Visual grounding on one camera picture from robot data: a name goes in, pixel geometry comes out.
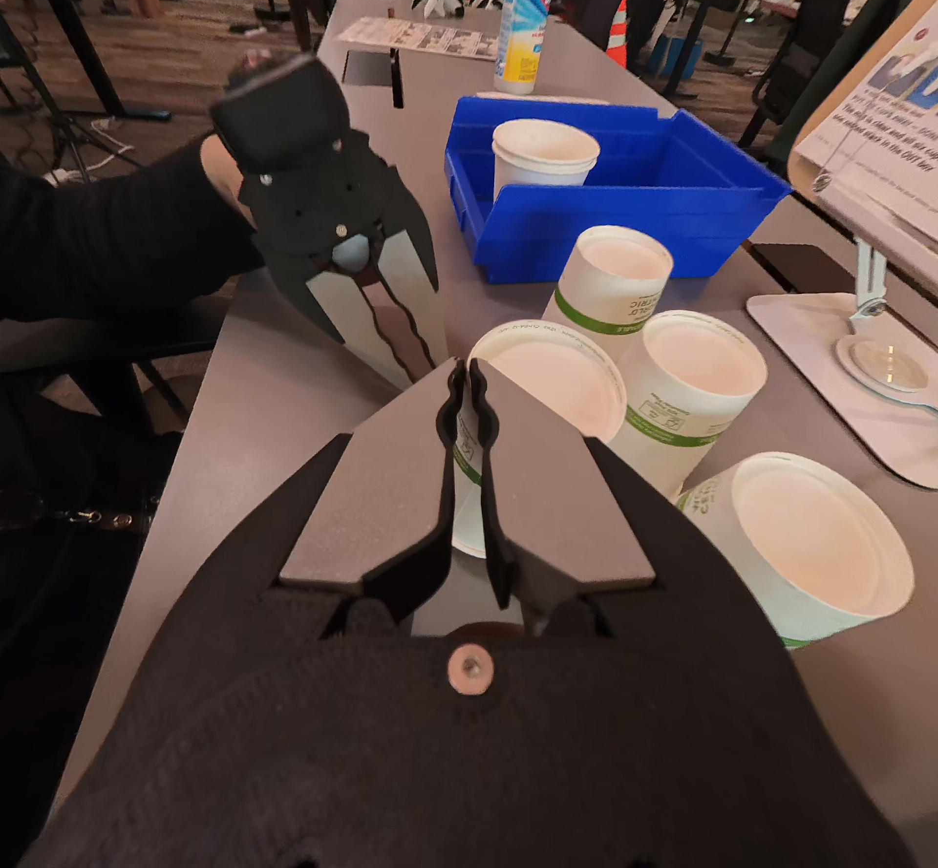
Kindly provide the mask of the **white paper cup green band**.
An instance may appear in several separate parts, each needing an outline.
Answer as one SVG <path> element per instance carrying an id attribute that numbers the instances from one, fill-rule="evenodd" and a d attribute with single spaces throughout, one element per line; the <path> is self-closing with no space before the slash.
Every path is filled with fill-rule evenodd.
<path id="1" fill-rule="evenodd" d="M 626 419 L 627 392 L 610 356 L 585 335 L 556 322 L 525 319 L 481 337 L 472 360 L 485 360 L 586 437 L 614 440 Z M 481 515 L 482 448 L 472 389 L 465 383 L 453 448 L 455 510 L 452 544 L 485 558 Z"/>
<path id="2" fill-rule="evenodd" d="M 686 310 L 654 315 L 620 370 L 627 409 L 610 446 L 671 501 L 768 379 L 762 353 L 746 336 Z"/>
<path id="3" fill-rule="evenodd" d="M 656 311 L 674 267 L 670 252 L 634 229 L 580 233 L 542 319 L 568 326 L 620 362 Z"/>
<path id="4" fill-rule="evenodd" d="M 675 506 L 732 565 L 789 650 L 894 616 L 912 598 L 914 568 L 892 522 L 803 456 L 754 454 Z"/>

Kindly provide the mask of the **white wipes canister yellow label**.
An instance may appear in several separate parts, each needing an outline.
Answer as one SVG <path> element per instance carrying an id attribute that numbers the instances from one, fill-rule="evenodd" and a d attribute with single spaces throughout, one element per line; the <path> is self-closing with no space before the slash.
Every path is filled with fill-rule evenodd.
<path id="1" fill-rule="evenodd" d="M 505 93 L 533 93 L 552 0 L 502 0 L 495 61 L 495 87 Z"/>

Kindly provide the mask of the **blue plastic bin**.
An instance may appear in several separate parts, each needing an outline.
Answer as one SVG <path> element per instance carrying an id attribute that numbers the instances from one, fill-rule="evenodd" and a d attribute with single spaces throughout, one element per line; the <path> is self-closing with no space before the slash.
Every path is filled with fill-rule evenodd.
<path id="1" fill-rule="evenodd" d="M 522 186 L 494 197 L 496 126 L 516 119 L 592 135 L 583 186 Z M 491 285 L 554 283 L 580 232 L 634 229 L 658 240 L 674 278 L 716 274 L 791 186 L 684 110 L 463 97 L 445 150 L 455 216 Z"/>

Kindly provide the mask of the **laminated printed sheet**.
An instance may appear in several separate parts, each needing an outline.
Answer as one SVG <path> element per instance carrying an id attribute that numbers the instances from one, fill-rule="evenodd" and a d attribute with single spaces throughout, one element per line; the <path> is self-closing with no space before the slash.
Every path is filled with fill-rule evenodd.
<path id="1" fill-rule="evenodd" d="M 348 43 L 487 62 L 495 62 L 498 56 L 498 37 L 495 34 L 402 18 L 358 18 L 345 29 L 340 39 Z"/>

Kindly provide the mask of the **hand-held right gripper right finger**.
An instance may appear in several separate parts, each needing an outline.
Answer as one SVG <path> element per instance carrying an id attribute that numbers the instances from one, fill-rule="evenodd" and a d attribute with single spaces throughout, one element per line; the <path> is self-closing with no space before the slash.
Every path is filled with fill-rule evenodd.
<path id="1" fill-rule="evenodd" d="M 516 600 L 546 617 L 579 597 L 649 588 L 650 558 L 600 468 L 622 462 L 489 361 L 472 360 L 469 376 L 486 570 L 498 606 Z"/>

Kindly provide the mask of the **person's left hand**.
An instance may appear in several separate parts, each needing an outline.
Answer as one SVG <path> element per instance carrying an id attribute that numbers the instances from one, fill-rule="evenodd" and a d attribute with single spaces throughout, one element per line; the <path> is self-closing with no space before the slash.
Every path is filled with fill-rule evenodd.
<path id="1" fill-rule="evenodd" d="M 240 201 L 243 175 L 216 133 L 205 136 L 199 149 L 199 157 L 205 177 L 217 195 L 253 230 L 257 229 L 251 210 Z"/>

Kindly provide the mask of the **wooden board document stand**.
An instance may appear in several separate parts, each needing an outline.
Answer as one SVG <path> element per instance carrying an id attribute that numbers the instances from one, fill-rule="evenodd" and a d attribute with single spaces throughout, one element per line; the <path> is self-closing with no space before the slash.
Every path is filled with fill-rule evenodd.
<path id="1" fill-rule="evenodd" d="M 936 0 L 913 0 L 813 113 L 789 158 L 793 187 L 855 245 L 854 293 L 754 296 L 746 311 L 868 450 L 900 478 L 937 487 L 936 342 L 890 315 L 890 265 L 936 295 L 936 239 L 864 194 L 832 185 L 794 147 L 828 116 Z"/>

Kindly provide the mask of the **person's left forearm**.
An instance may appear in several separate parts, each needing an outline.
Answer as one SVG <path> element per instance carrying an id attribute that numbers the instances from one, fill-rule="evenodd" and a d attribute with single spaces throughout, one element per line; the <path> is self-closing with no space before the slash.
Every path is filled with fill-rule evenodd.
<path id="1" fill-rule="evenodd" d="M 205 177 L 205 136 L 91 184 L 53 187 L 3 163 L 1 318 L 104 321 L 168 311 L 262 268 L 255 230 Z"/>

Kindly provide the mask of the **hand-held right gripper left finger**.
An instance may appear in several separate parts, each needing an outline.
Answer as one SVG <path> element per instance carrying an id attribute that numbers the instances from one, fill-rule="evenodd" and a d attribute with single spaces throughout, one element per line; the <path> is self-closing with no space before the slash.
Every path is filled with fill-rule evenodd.
<path id="1" fill-rule="evenodd" d="M 451 358 L 330 443 L 327 479 L 281 584 L 382 602 L 405 619 L 451 565 L 453 450 L 465 364 Z"/>

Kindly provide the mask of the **printed instruction sheet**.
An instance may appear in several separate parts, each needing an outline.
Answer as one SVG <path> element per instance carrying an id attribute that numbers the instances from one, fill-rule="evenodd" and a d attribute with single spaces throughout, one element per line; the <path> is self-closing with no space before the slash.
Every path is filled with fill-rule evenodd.
<path id="1" fill-rule="evenodd" d="M 794 150 L 832 185 L 937 234 L 937 7 L 932 4 Z"/>

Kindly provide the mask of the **dark green jacket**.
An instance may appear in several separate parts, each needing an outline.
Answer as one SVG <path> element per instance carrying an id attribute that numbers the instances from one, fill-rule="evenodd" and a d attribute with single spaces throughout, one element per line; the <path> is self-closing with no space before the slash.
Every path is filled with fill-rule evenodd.
<path id="1" fill-rule="evenodd" d="M 846 77 L 913 0 L 867 0 L 840 34 L 813 77 L 794 100 L 791 111 L 766 150 L 768 169 L 788 178 L 788 158 L 795 139 L 820 104 Z"/>

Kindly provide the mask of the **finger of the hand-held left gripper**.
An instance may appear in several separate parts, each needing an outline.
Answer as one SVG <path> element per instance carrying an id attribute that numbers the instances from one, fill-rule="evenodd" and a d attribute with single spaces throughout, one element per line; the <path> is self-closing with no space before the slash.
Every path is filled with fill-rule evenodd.
<path id="1" fill-rule="evenodd" d="M 449 358 L 442 298 L 407 233 L 374 242 L 373 268 L 374 370 L 386 380 L 420 380 Z"/>
<path id="2" fill-rule="evenodd" d="M 380 332 L 374 309 L 354 279 L 322 272 L 306 285 L 346 349 L 400 390 L 409 389 L 412 380 Z"/>

